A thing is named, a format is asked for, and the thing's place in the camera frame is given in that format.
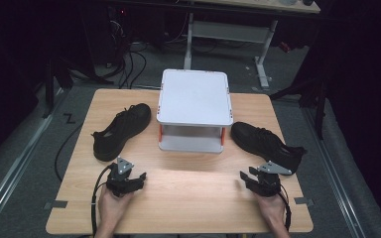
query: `black tape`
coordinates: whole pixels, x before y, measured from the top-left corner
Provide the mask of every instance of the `black tape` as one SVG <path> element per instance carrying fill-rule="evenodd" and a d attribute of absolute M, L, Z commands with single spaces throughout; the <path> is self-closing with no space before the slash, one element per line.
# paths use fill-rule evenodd
<path fill-rule="evenodd" d="M 52 202 L 46 202 L 44 210 L 49 210 L 51 208 L 66 208 L 67 201 L 54 200 Z"/>
<path fill-rule="evenodd" d="M 315 205 L 313 200 L 311 200 L 309 198 L 305 198 L 305 197 L 295 197 L 295 203 L 297 205 L 305 204 L 306 206 Z"/>

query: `wrist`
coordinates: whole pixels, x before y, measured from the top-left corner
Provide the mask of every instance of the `wrist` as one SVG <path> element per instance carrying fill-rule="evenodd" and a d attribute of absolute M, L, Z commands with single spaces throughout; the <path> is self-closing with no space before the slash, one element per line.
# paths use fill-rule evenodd
<path fill-rule="evenodd" d="M 284 221 L 275 217 L 269 217 L 266 219 L 268 227 L 276 238 L 288 238 L 290 233 L 287 230 Z"/>
<path fill-rule="evenodd" d="M 114 234 L 114 230 L 116 229 L 116 225 L 117 224 L 111 221 L 101 221 L 100 224 L 98 224 L 95 238 L 111 238 Z"/>

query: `white lid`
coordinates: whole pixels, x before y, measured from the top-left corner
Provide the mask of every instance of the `white lid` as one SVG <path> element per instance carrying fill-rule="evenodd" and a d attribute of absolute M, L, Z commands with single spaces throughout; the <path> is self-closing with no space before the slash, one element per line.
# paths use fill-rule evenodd
<path fill-rule="evenodd" d="M 164 125 L 230 126 L 227 75 L 218 71 L 166 69 L 157 120 Z"/>

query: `dark background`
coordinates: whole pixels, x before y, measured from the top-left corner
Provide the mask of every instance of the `dark background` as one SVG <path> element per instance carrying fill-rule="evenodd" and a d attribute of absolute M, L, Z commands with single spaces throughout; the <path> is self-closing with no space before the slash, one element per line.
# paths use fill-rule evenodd
<path fill-rule="evenodd" d="M 306 87 L 299 93 L 313 95 L 312 105 L 319 93 L 326 93 L 353 158 L 381 207 L 381 1 L 317 3 L 323 16 L 344 21 L 320 27 L 280 21 L 273 46 L 285 42 L 293 48 L 311 47 L 294 85 L 312 78 L 323 85 Z M 106 44 L 103 50 L 93 46 L 89 36 L 97 30 L 83 24 L 89 20 L 86 17 L 102 21 L 104 14 L 85 15 L 84 19 L 75 5 L 54 7 L 28 1 L 0 2 L 0 145 L 37 105 L 35 93 L 46 80 L 50 58 L 65 54 L 84 70 L 93 70 L 98 62 L 113 61 L 113 46 Z M 178 30 L 172 22 L 183 20 L 180 13 L 147 9 L 142 17 L 136 11 L 130 12 L 134 34 L 159 48 L 165 31 Z M 60 24 L 69 19 L 69 24 Z M 69 34 L 60 39 L 61 31 Z M 104 29 L 101 31 L 100 40 L 107 41 Z M 96 54 L 105 50 L 107 54 Z"/>

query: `wooden table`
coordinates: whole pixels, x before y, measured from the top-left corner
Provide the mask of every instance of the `wooden table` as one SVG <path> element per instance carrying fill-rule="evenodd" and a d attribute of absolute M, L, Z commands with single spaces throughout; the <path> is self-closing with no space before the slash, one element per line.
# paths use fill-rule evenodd
<path fill-rule="evenodd" d="M 94 131 L 104 130 L 116 113 L 130 105 L 147 103 L 150 125 L 130 139 L 121 157 L 133 163 L 131 179 L 147 173 L 144 188 L 136 191 L 117 233 L 259 233 L 269 229 L 260 215 L 252 192 L 245 188 L 239 171 L 265 161 L 237 147 L 229 128 L 221 154 L 161 151 L 156 120 L 159 91 L 99 89 L 95 92 L 57 200 L 66 208 L 53 208 L 47 231 L 51 234 L 90 234 L 90 201 L 95 182 L 109 165 L 93 156 Z M 271 101 L 263 94 L 231 93 L 234 122 L 265 127 L 283 139 Z M 313 223 L 296 175 L 281 177 L 292 208 L 291 232 L 309 232 Z"/>

